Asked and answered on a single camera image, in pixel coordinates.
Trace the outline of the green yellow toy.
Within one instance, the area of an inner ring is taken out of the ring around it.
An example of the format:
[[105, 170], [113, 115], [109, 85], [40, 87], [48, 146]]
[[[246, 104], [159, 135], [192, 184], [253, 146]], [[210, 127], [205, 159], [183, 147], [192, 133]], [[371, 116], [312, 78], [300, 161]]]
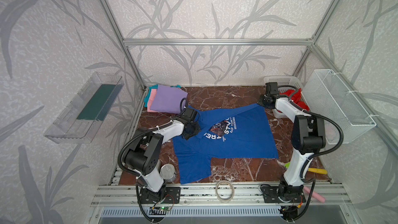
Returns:
[[[290, 166], [290, 163], [289, 163], [289, 162], [284, 164], [284, 167], [285, 167], [286, 169], [288, 169], [289, 166]], [[325, 169], [318, 169], [318, 168], [308, 168], [307, 171], [308, 171], [308, 172], [312, 172], [312, 173], [316, 173], [316, 174], [322, 174], [322, 175], [327, 175], [327, 173], [328, 173], [327, 170], [325, 170]]]

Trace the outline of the clear plastic wall shelf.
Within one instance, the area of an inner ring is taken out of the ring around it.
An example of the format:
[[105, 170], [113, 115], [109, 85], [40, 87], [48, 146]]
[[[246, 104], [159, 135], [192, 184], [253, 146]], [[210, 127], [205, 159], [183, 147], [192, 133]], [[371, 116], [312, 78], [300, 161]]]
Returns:
[[57, 144], [90, 144], [123, 86], [122, 76], [93, 73], [44, 137]]

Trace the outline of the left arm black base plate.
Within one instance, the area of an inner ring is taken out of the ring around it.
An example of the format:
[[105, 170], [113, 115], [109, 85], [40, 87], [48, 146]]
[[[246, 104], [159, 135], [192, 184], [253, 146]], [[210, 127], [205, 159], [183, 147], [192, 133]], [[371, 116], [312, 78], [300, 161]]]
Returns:
[[152, 192], [149, 189], [140, 189], [138, 197], [141, 204], [155, 204], [159, 202], [178, 204], [181, 196], [180, 187], [162, 186], [159, 192]]

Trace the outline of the blue printed t shirt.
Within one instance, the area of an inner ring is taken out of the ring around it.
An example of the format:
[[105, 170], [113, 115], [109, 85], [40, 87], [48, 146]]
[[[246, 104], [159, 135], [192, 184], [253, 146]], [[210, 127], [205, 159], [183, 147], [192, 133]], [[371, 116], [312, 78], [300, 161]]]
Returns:
[[181, 184], [211, 176], [210, 162], [217, 159], [277, 159], [278, 151], [264, 107], [199, 112], [200, 132], [172, 139]]

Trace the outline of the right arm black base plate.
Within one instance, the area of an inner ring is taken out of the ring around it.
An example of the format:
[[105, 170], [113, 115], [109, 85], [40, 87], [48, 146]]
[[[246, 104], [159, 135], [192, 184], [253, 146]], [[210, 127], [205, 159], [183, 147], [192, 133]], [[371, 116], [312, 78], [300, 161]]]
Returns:
[[284, 184], [271, 186], [263, 184], [260, 186], [260, 190], [265, 203], [300, 204], [306, 202], [303, 186], [287, 186]]

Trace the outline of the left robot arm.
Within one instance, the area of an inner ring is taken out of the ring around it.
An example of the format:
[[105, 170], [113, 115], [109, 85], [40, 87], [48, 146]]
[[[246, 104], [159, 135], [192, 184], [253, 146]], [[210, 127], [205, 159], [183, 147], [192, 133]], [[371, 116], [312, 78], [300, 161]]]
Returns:
[[151, 129], [140, 129], [119, 151], [118, 167], [135, 175], [142, 188], [159, 193], [165, 184], [157, 169], [163, 142], [181, 135], [191, 138], [199, 132], [198, 122], [178, 120]]

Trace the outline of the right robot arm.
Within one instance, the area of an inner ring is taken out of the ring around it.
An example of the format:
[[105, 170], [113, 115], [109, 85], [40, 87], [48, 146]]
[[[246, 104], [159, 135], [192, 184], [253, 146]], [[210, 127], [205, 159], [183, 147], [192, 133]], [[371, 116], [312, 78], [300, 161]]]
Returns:
[[276, 109], [293, 122], [291, 144], [293, 154], [289, 168], [278, 186], [280, 197], [301, 194], [304, 179], [313, 156], [325, 147], [324, 127], [318, 127], [318, 118], [310, 115], [292, 100], [275, 94], [260, 96], [258, 104], [267, 109]]

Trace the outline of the green book on shelf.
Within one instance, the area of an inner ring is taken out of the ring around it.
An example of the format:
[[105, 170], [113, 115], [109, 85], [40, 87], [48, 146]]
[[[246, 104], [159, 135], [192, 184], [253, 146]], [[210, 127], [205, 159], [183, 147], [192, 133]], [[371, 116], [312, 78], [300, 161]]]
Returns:
[[104, 121], [123, 85], [102, 84], [85, 105], [77, 120]]

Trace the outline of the white plastic laundry basket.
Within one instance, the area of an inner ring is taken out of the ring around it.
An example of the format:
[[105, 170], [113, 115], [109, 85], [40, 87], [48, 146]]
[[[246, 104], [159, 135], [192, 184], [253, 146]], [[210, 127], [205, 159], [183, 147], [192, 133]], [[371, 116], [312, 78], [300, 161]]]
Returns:
[[307, 101], [304, 98], [303, 89], [304, 86], [302, 85], [301, 81], [294, 76], [265, 76], [263, 79], [264, 83], [272, 83], [276, 82], [278, 86], [286, 86], [279, 89], [280, 93], [284, 93], [288, 90], [293, 90], [291, 86], [296, 87], [297, 89], [301, 89], [301, 98], [299, 102], [303, 102], [308, 105]]

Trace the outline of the clear tape roll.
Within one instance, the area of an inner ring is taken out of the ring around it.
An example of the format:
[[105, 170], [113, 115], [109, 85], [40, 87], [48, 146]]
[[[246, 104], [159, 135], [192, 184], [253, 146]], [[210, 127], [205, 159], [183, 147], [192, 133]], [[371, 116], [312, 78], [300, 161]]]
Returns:
[[229, 203], [235, 196], [235, 187], [230, 181], [219, 181], [215, 186], [215, 194], [221, 203]]

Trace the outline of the silver metal can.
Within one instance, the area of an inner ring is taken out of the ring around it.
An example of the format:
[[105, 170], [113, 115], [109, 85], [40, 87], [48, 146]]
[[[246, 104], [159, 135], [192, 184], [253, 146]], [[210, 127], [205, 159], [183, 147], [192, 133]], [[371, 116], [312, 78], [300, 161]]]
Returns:
[[160, 169], [160, 176], [167, 183], [173, 183], [176, 179], [175, 167], [172, 164], [165, 164]]

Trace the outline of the red t shirt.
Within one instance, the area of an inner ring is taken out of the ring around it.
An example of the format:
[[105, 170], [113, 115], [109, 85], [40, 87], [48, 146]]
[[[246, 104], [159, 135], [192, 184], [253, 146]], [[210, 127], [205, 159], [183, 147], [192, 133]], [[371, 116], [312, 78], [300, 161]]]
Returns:
[[309, 111], [309, 107], [307, 106], [307, 104], [302, 100], [302, 94], [301, 94], [302, 90], [299, 89], [298, 92], [295, 92], [294, 89], [289, 89], [285, 92], [282, 93], [282, 95], [286, 95], [287, 97], [293, 95], [291, 97], [292, 101], [300, 108]]

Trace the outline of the folded pink t shirt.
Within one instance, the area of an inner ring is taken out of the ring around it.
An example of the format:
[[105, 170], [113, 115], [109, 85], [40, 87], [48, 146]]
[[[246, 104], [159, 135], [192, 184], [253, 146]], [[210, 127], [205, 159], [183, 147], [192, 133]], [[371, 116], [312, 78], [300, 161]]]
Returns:
[[147, 102], [147, 112], [149, 112], [149, 113], [156, 113], [157, 112], [157, 111], [154, 111], [154, 110], [151, 109], [151, 106], [153, 104], [153, 101], [155, 99], [156, 94], [157, 94], [157, 89], [152, 89], [151, 92], [150, 92], [150, 95], [149, 95], [148, 102]]

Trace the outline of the pink cylinder stick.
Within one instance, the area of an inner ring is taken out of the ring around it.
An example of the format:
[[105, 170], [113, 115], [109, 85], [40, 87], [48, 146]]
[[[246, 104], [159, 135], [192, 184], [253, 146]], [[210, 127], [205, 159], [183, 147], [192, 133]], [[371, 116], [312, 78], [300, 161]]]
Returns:
[[[308, 194], [310, 194], [311, 189], [308, 188], [307, 186], [304, 186], [303, 187], [303, 191], [308, 193]], [[312, 198], [315, 198], [316, 200], [318, 200], [321, 203], [325, 203], [325, 201], [326, 201], [326, 199], [323, 196], [321, 196], [320, 194], [316, 193], [315, 191], [313, 191], [313, 193], [312, 193]]]

